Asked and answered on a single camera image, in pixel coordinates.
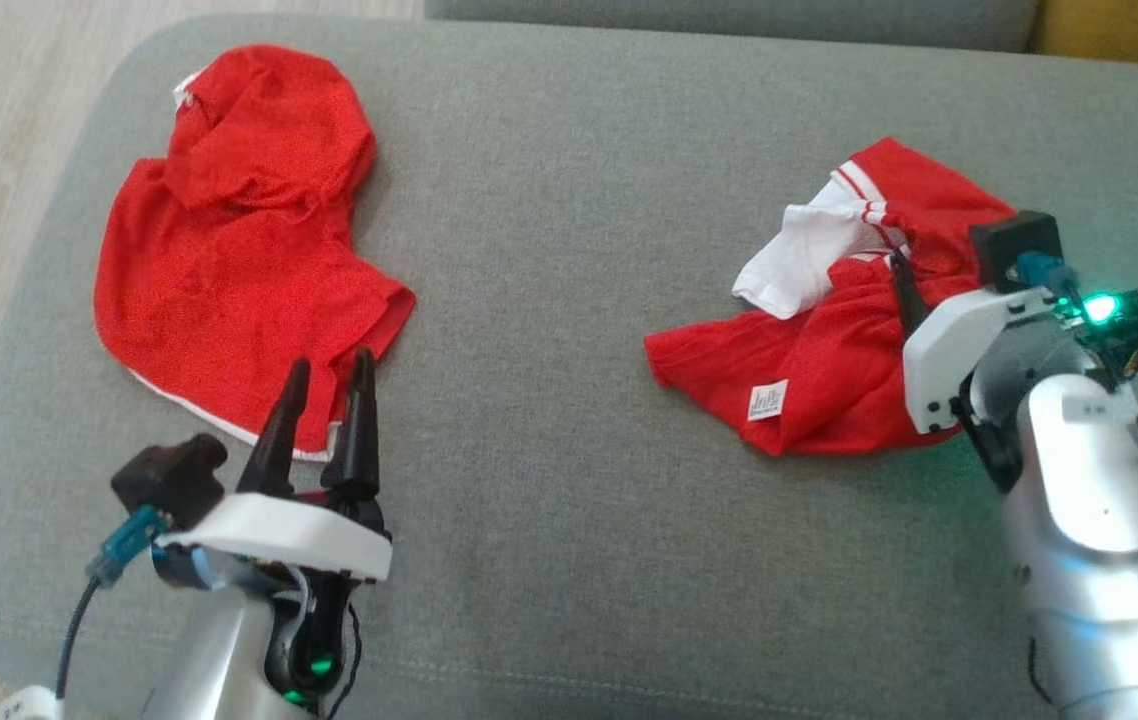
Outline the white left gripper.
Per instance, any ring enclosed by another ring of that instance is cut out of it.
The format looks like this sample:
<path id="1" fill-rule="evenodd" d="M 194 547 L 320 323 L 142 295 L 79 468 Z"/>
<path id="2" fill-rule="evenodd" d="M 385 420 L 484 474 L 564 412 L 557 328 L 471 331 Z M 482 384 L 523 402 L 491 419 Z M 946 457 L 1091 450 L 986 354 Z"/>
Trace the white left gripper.
<path id="1" fill-rule="evenodd" d="M 237 495 L 223 497 L 190 530 L 162 533 L 154 543 L 154 570 L 172 587 L 218 591 L 239 588 L 264 601 L 296 601 L 314 611 L 325 582 L 339 588 L 339 605 L 351 584 L 385 582 L 391 541 L 330 508 L 286 500 L 295 438 L 307 407 L 310 363 L 296 359 L 284 388 L 254 442 Z M 373 500 L 381 489 L 380 428 L 376 359 L 368 347 L 355 355 L 345 413 L 321 486 L 328 500 Z"/>

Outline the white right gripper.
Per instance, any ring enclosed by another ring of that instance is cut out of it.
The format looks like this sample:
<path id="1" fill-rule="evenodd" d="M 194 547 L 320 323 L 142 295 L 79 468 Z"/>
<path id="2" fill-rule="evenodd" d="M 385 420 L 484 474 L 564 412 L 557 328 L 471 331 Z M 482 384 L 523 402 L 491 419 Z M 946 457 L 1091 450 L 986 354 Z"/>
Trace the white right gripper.
<path id="1" fill-rule="evenodd" d="M 912 260 L 890 253 L 894 299 L 901 318 L 904 406 L 921 436 L 956 427 L 953 398 L 970 402 L 981 421 L 999 423 L 1017 404 L 1013 387 L 1025 381 L 1023 370 L 986 355 L 1011 326 L 1054 318 L 1058 301 L 1049 290 L 1031 288 L 999 293 L 980 288 L 935 306 L 925 303 Z"/>

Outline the red white basketball jersey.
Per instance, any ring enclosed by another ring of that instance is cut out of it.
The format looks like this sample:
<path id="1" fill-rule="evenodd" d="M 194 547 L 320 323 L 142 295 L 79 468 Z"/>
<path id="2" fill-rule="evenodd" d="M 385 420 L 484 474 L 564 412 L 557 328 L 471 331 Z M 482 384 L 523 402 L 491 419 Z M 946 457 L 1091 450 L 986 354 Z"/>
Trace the red white basketball jersey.
<path id="1" fill-rule="evenodd" d="M 939 445 L 902 379 L 894 253 L 929 306 L 976 290 L 970 229 L 1014 209 L 957 169 L 881 138 L 830 173 L 732 285 L 747 311 L 648 334 L 655 382 L 767 455 L 861 455 Z"/>

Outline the red shorts with white trim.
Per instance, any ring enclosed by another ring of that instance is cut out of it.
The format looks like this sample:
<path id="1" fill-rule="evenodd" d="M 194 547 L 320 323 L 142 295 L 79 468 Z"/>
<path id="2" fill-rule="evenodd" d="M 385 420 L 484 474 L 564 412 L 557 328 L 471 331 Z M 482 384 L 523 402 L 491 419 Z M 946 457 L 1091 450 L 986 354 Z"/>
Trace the red shorts with white trim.
<path id="1" fill-rule="evenodd" d="M 141 383 L 257 441 L 310 364 L 296 460 L 331 460 L 351 369 L 415 307 L 360 258 L 353 223 L 377 142 L 336 65 L 284 45 L 220 53 L 173 90 L 167 152 L 130 169 L 104 227 L 94 328 Z"/>

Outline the grey fabric sofa seat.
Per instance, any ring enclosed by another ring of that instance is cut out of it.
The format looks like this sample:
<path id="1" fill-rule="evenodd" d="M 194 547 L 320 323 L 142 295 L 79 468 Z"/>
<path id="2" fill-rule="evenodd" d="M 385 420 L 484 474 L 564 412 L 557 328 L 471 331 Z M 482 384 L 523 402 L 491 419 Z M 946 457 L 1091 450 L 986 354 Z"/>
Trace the grey fabric sofa seat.
<path id="1" fill-rule="evenodd" d="M 172 86 L 325 56 L 374 129 L 358 254 L 415 311 L 377 376 L 389 582 L 343 720 L 1053 720 L 968 442 L 769 457 L 642 340 L 741 311 L 789 202 L 894 136 L 1138 287 L 1138 65 L 613 28 L 214 15 L 94 104 L 0 324 L 0 676 L 51 682 L 108 479 L 204 421 L 94 332 L 109 208 Z"/>

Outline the grey sofa backrest cushion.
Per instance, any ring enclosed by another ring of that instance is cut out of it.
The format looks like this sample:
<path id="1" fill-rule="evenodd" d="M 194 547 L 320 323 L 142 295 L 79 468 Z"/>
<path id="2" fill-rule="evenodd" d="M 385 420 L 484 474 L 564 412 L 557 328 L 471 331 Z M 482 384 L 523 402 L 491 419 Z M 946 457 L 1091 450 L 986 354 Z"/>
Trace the grey sofa backrest cushion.
<path id="1" fill-rule="evenodd" d="M 1040 0 L 422 0 L 424 18 L 1022 53 Z"/>

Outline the yellow sofa cushion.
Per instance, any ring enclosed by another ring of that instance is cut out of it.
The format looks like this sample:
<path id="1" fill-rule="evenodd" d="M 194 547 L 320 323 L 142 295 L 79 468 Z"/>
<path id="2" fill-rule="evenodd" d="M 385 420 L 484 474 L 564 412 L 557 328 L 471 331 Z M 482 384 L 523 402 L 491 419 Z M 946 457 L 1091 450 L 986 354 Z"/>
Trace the yellow sofa cushion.
<path id="1" fill-rule="evenodd" d="M 1138 0 L 1044 0 L 1029 51 L 1138 63 Z"/>

